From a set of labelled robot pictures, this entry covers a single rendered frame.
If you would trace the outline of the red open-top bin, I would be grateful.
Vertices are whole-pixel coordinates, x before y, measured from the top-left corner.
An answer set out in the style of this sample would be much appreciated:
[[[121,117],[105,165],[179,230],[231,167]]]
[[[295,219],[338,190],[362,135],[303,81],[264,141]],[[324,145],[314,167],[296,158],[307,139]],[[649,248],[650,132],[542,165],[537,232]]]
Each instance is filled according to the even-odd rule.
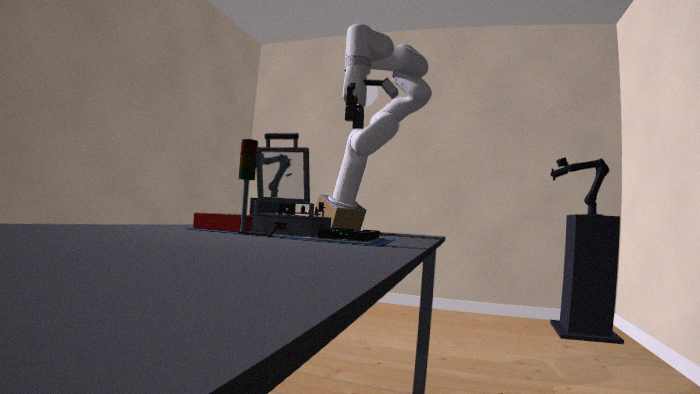
[[[194,213],[193,228],[238,232],[241,229],[241,215]],[[252,231],[252,216],[247,216],[246,231]]]

